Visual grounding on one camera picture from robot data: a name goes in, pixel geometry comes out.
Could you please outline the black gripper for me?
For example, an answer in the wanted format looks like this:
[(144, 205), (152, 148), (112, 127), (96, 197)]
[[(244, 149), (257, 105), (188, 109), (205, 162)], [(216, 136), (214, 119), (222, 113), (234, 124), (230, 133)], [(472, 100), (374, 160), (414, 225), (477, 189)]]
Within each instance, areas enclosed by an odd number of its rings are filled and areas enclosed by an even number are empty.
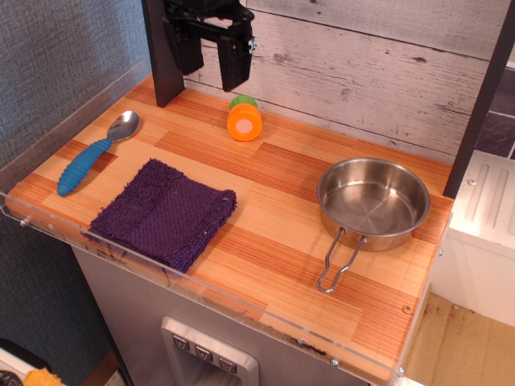
[(239, 1), (165, 1), (163, 29), (176, 67), (189, 75), (204, 66), (201, 39), (216, 43), (222, 88), (230, 92), (249, 79), (257, 43), (254, 14)]

